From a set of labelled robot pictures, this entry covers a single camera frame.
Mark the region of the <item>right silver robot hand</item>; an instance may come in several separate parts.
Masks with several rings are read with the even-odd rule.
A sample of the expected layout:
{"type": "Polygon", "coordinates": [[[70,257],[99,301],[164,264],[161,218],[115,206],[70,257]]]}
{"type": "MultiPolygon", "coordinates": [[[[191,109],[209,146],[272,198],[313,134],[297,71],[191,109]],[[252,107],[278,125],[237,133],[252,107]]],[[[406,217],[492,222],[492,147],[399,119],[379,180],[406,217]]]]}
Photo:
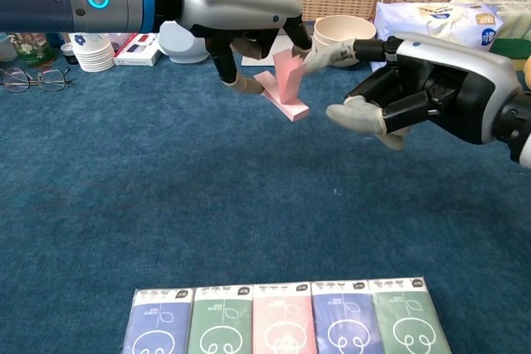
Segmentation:
{"type": "Polygon", "coordinates": [[[308,55],[306,73],[357,59],[382,67],[326,113],[336,124],[401,149],[409,128],[431,121],[467,143],[506,143],[518,161],[530,148],[530,94],[512,61],[410,32],[349,39],[308,55]]]}

